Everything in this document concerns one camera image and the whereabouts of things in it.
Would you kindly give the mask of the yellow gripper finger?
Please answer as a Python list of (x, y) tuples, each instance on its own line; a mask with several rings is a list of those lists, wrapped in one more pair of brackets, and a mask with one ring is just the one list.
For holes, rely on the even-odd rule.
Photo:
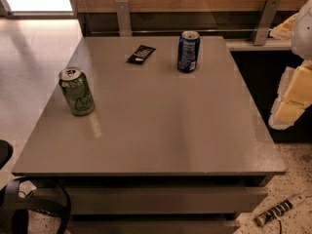
[(270, 36), (278, 40), (289, 40), (293, 35), (294, 22), (297, 14), (290, 16), (270, 31)]
[(268, 120), (275, 130), (285, 130), (312, 104), (312, 62), (305, 61), (297, 68), (287, 67), (282, 74)]

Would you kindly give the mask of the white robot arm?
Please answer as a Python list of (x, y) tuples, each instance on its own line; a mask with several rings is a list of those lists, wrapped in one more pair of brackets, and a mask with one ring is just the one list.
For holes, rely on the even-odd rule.
[(312, 104), (312, 0), (308, 0), (297, 14), (274, 27), (270, 36), (290, 39), (292, 52), (303, 59), (297, 68), (286, 67), (270, 111), (269, 126), (285, 130)]

